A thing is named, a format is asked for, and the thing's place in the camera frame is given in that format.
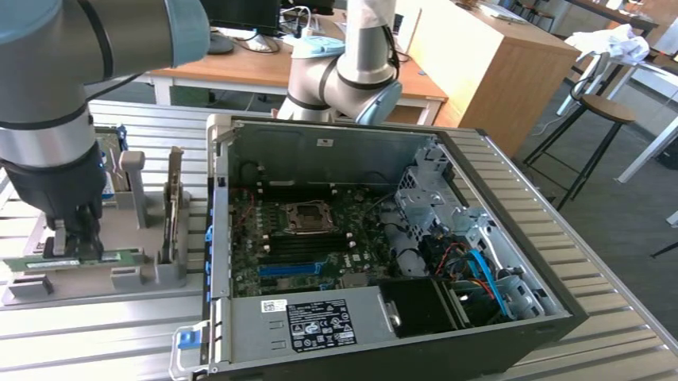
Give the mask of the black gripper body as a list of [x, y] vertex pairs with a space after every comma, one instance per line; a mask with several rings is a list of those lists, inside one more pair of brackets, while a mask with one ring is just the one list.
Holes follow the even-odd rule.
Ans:
[[106, 187], [98, 144], [77, 161], [58, 167], [23, 167], [7, 160], [2, 165], [22, 200], [45, 212], [50, 226], [57, 220], [69, 227], [98, 226]]

